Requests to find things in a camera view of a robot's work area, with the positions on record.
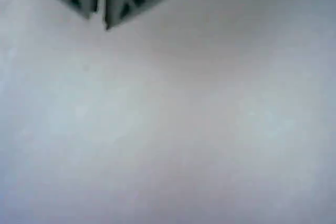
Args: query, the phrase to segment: white surface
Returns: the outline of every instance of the white surface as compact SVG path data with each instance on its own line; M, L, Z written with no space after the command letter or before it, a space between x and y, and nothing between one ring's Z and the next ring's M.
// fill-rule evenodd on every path
M1 223L336 223L335 32L334 0L167 0L109 33L9 1Z

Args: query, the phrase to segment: white wall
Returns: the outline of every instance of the white wall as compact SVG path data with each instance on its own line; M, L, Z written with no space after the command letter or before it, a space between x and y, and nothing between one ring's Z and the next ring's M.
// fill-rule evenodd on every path
M167 0L105 33L11 0L1 223L336 223L335 10Z

